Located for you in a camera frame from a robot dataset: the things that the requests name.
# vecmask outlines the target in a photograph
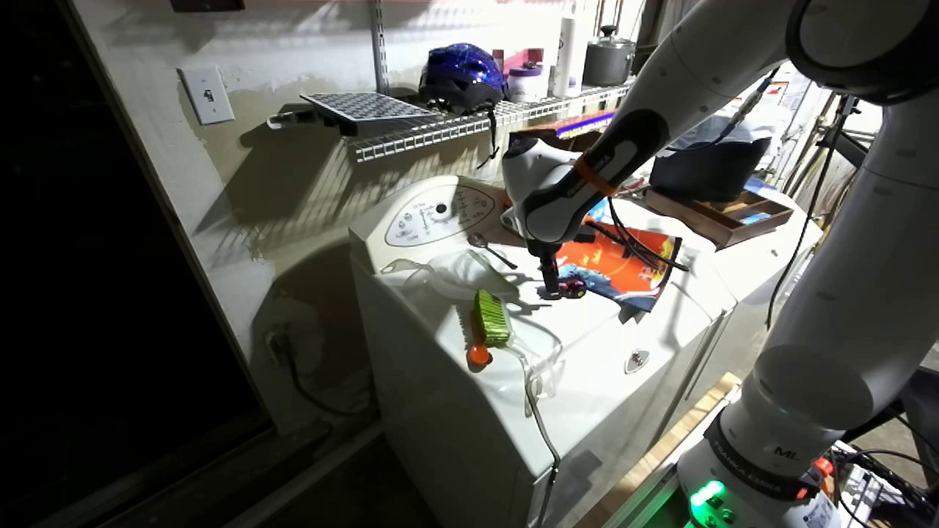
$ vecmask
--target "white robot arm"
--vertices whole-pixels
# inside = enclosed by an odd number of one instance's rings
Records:
[[[691,464],[777,505],[763,519],[810,524],[793,513],[802,474],[883,409],[939,339],[939,3],[704,0],[644,63],[610,128],[516,198],[512,220],[550,285],[547,263],[592,202],[782,59],[882,103],[883,128],[742,398]]]

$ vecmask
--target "robotic arm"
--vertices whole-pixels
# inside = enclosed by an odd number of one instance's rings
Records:
[[[540,254],[547,286],[559,286],[551,260],[581,216],[782,59],[882,103],[883,128],[742,398],[685,459],[685,474],[727,474],[761,502],[761,524],[824,524],[796,505],[802,474],[883,409],[939,339],[937,0],[704,0],[645,62],[607,131],[516,198],[509,220]]]

